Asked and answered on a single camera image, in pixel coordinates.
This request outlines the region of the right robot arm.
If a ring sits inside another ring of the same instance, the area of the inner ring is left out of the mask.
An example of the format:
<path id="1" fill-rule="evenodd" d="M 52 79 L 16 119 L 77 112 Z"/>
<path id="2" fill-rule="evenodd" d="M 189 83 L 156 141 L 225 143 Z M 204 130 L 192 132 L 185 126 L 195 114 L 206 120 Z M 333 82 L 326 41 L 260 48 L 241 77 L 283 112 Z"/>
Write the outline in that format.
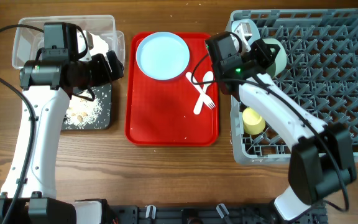
<path id="1" fill-rule="evenodd" d="M 346 186 L 357 178 L 352 139 L 341 123 L 328 125 L 294 102 L 273 82 L 287 65 L 276 39 L 246 39 L 222 32 L 206 40 L 215 82 L 223 93 L 255 110 L 291 151 L 288 188 L 272 202 L 273 223 L 291 223 L 325 197 L 341 191 L 349 210 Z"/>

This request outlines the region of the white plastic spoon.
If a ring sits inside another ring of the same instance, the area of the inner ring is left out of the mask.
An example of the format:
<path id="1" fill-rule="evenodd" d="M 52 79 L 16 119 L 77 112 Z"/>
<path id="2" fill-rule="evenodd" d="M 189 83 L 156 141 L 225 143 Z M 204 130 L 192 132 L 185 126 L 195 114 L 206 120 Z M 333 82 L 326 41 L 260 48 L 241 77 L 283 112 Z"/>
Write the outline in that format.
<path id="1" fill-rule="evenodd" d="M 205 73 L 203 77 L 203 82 L 213 81 L 213 78 L 214 78 L 213 72 L 208 71 Z M 201 109 L 203 105 L 206 105 L 209 109 L 213 109 L 215 107 L 213 100 L 206 94 L 210 84 L 211 83 L 206 83 L 203 85 L 202 91 L 204 94 L 199 96 L 196 105 L 193 109 L 193 113 L 196 115 L 199 115 L 201 113 Z"/>

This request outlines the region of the red serving tray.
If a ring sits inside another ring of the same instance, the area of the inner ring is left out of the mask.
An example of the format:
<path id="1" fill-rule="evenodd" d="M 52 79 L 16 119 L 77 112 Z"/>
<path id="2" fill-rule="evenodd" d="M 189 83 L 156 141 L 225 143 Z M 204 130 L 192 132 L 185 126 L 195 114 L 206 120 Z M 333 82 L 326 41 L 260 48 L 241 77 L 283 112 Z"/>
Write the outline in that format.
<path id="1" fill-rule="evenodd" d="M 139 68 L 135 53 L 148 32 L 131 42 L 128 69 L 125 135 L 143 146 L 209 146 L 219 135 L 219 108 L 193 109 L 199 92 L 185 75 L 167 81 L 149 78 Z"/>

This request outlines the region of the light blue plate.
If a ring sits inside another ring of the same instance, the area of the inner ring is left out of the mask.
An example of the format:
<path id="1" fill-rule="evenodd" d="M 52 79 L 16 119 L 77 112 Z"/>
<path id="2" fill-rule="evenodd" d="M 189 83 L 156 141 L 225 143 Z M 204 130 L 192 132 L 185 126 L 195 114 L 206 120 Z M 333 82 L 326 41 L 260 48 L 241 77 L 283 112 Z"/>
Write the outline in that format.
<path id="1" fill-rule="evenodd" d="M 179 35 L 155 32 L 140 42 L 135 59 L 140 70 L 149 78 L 171 80 L 186 70 L 190 49 Z"/>

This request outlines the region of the white napkin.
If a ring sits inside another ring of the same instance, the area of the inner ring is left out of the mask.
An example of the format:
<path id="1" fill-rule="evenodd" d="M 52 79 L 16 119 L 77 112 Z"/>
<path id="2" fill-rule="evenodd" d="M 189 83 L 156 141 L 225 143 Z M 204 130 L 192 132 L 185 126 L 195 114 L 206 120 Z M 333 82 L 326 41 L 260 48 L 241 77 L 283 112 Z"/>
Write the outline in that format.
<path id="1" fill-rule="evenodd" d="M 106 56 L 109 50 L 108 43 L 100 36 L 84 31 L 84 35 L 88 44 L 88 51 L 85 59 L 89 60 L 92 56 L 102 54 Z"/>

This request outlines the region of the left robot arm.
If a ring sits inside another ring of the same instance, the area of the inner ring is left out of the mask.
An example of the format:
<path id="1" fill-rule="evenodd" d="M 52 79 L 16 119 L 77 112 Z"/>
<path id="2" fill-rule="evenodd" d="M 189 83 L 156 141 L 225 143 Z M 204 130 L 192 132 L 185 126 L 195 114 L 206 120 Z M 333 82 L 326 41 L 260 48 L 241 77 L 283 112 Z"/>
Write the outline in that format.
<path id="1" fill-rule="evenodd" d="M 117 223 L 105 199 L 66 203 L 56 198 L 55 165 L 64 117 L 74 89 L 118 80 L 124 67 L 113 51 L 85 61 L 81 27 L 47 22 L 44 46 L 20 70 L 15 90 L 23 110 L 11 169 L 0 192 L 0 223 Z"/>

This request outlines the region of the green bowl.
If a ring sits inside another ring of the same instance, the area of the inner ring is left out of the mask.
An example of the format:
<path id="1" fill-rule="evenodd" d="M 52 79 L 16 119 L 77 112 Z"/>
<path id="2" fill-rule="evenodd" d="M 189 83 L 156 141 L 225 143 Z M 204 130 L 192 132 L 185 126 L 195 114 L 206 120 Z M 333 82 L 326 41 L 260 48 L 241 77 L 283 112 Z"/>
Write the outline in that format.
<path id="1" fill-rule="evenodd" d="M 286 51 L 285 51 L 283 45 L 277 39 L 266 38 L 266 39 L 263 39 L 263 41 L 266 44 L 277 44 L 280 47 L 280 50 L 278 51 L 278 54 L 275 58 L 274 63 L 268 69 L 266 69 L 266 72 L 272 78 L 274 78 L 285 69 L 285 67 L 287 65 L 287 54 L 286 54 Z"/>

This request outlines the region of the clear plastic bin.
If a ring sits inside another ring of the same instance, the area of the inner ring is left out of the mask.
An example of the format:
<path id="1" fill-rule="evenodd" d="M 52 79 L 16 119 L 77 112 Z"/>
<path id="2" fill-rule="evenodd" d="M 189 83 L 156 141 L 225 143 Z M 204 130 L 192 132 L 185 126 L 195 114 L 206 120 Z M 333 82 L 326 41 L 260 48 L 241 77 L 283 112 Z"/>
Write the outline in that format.
<path id="1" fill-rule="evenodd" d="M 112 15 L 25 17 L 19 21 L 19 24 L 43 29 L 46 22 L 76 24 L 80 26 L 82 30 L 100 36 L 108 43 L 108 51 L 115 51 L 121 63 L 125 62 L 124 34 L 116 30 L 115 20 Z M 18 28 L 12 49 L 12 66 L 20 70 L 26 61 L 35 58 L 38 49 L 43 46 L 44 35 L 42 33 L 28 28 Z"/>

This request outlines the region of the white plastic fork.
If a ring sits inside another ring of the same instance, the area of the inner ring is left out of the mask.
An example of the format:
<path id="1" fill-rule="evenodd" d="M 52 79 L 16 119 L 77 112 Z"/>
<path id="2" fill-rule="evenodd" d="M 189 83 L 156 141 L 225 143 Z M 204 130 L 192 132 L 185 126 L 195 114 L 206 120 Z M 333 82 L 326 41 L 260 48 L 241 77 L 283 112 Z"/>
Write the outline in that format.
<path id="1" fill-rule="evenodd" d="M 191 73 L 191 72 L 187 72 L 185 76 L 186 76 L 186 78 L 188 79 L 188 81 L 197 89 L 197 91 L 200 93 L 200 95 L 203 95 L 204 93 L 203 93 L 203 91 L 202 91 L 202 87 L 200 87 L 200 85 L 195 85 L 195 84 L 193 84 L 192 81 L 196 82 L 196 79 L 195 79 L 195 77 L 193 77 L 193 79 L 191 79 L 192 73 Z"/>

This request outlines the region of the yellow plastic cup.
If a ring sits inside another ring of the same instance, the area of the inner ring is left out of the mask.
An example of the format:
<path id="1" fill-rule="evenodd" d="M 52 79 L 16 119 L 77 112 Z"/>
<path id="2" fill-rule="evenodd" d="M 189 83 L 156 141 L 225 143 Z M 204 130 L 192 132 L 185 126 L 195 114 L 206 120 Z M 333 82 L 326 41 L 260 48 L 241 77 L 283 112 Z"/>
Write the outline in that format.
<path id="1" fill-rule="evenodd" d="M 244 131 L 250 135 L 256 135 L 265 129 L 265 120 L 252 108 L 246 108 L 242 112 Z"/>

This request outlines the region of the grey dishwasher rack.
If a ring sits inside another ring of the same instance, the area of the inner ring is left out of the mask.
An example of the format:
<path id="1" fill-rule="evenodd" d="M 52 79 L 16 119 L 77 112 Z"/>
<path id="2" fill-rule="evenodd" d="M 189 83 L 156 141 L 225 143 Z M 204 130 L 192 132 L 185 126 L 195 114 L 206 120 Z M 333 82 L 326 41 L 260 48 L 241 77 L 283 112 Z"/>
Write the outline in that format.
<path id="1" fill-rule="evenodd" d="M 236 10 L 227 30 L 245 19 L 285 48 L 276 85 L 313 116 L 345 124 L 358 162 L 358 9 Z"/>

